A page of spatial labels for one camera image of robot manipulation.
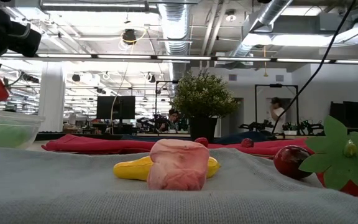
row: yellow toy banana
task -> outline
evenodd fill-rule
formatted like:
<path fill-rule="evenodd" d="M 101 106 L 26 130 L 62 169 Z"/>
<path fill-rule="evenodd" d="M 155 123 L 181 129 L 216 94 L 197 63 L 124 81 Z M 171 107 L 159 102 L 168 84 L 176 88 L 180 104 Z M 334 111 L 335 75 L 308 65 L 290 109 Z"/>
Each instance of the yellow toy banana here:
<path fill-rule="evenodd" d="M 150 156 L 145 156 L 135 161 L 117 163 L 112 171 L 118 178 L 146 181 L 152 165 L 153 161 Z M 208 173 L 206 174 L 206 178 L 210 178 L 215 175 L 220 167 L 221 165 L 217 162 L 217 160 L 210 157 L 208 159 Z"/>

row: pink toy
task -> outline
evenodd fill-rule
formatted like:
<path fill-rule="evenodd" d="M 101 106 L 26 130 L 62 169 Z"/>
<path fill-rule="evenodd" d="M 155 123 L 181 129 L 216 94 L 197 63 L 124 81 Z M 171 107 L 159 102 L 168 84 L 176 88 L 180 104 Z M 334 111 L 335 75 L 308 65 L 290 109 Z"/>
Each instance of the pink toy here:
<path fill-rule="evenodd" d="M 208 139 L 206 139 L 204 137 L 198 138 L 194 142 L 200 143 L 203 146 L 208 147 Z"/>
<path fill-rule="evenodd" d="M 200 143 L 162 139 L 153 146 L 147 177 L 150 190 L 201 190 L 208 171 L 208 149 Z"/>

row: man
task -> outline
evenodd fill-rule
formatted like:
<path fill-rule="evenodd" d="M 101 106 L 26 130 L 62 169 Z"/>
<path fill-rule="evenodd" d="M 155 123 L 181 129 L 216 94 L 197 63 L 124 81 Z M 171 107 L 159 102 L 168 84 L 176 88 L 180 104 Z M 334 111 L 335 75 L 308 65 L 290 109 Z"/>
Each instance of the man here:
<path fill-rule="evenodd" d="M 282 108 L 282 102 L 278 97 L 272 98 L 271 105 L 270 105 L 270 115 L 273 119 L 273 124 L 277 121 L 280 114 L 284 112 Z M 274 133 L 283 133 L 283 124 L 285 123 L 285 114 L 281 116 L 281 118 L 277 122 L 276 129 Z"/>
<path fill-rule="evenodd" d="M 178 131 L 178 118 L 179 118 L 179 112 L 175 109 L 170 109 L 169 110 L 169 118 L 168 118 L 168 122 L 166 122 L 165 124 L 162 124 L 159 131 L 160 132 L 164 132 L 164 131 L 168 131 L 168 130 L 177 130 Z"/>

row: black cable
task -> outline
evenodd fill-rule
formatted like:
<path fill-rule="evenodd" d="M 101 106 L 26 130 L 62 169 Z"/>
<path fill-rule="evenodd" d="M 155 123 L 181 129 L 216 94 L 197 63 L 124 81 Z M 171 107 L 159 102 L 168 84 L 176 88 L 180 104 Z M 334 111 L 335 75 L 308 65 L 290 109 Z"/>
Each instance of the black cable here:
<path fill-rule="evenodd" d="M 317 7 L 321 10 L 321 12 L 324 12 L 324 10 L 320 6 L 314 5 L 314 6 L 311 6 L 303 15 L 305 16 L 314 7 Z"/>
<path fill-rule="evenodd" d="M 292 104 L 295 102 L 295 100 L 298 100 L 298 97 L 299 95 L 303 92 L 303 90 L 305 90 L 305 88 L 309 85 L 309 83 L 315 78 L 315 76 L 317 75 L 317 73 L 321 70 L 321 67 L 323 66 L 324 64 L 324 61 L 326 60 L 327 56 L 328 56 L 328 53 L 329 53 L 329 50 L 331 50 L 331 47 L 333 46 L 334 42 L 335 42 L 335 38 L 336 36 L 338 35 L 339 31 L 341 30 L 343 24 L 346 22 L 346 18 L 348 17 L 349 13 L 351 12 L 354 4 L 356 3 L 356 0 L 353 0 L 351 5 L 349 6 L 349 8 L 347 9 L 346 13 L 345 13 L 345 16 L 342 18 L 342 21 L 341 23 L 339 24 L 338 28 L 336 29 L 335 31 L 335 34 L 333 36 L 333 38 L 331 39 L 331 42 L 329 43 L 328 45 L 328 48 L 327 48 L 327 51 L 326 53 L 324 54 L 323 58 L 321 59 L 321 62 L 318 66 L 318 68 L 316 69 L 316 71 L 314 72 L 314 74 L 309 78 L 309 80 L 305 83 L 305 85 L 301 88 L 301 90 L 298 92 L 298 94 L 291 100 L 291 103 L 287 106 L 287 108 L 280 114 L 280 116 L 278 116 L 275 124 L 274 124 L 274 127 L 273 127 L 273 130 L 272 130 L 272 133 L 274 133 L 276 127 L 277 127 L 277 123 L 278 121 L 280 120 L 280 118 L 283 116 L 283 114 L 285 114 L 285 112 L 287 112 Z"/>
<path fill-rule="evenodd" d="M 22 79 L 23 75 L 24 75 L 24 72 L 21 72 L 19 78 L 17 78 L 17 80 L 12 82 L 11 84 L 6 85 L 6 87 L 9 88 L 9 87 L 15 85 L 18 81 L 20 81 Z"/>

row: white shirt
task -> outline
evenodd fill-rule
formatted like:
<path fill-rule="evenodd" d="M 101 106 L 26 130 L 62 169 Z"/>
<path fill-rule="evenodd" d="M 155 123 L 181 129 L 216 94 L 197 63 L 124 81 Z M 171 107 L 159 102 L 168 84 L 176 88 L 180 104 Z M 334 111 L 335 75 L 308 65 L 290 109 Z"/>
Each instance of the white shirt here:
<path fill-rule="evenodd" d="M 277 108 L 275 110 L 273 110 L 273 112 L 277 115 L 280 116 L 280 114 L 282 112 L 284 112 L 283 108 Z M 281 116 L 281 118 L 278 120 L 277 122 L 277 126 L 276 129 L 274 130 L 274 133 L 283 133 L 283 124 L 285 123 L 285 114 L 283 114 L 283 116 Z"/>

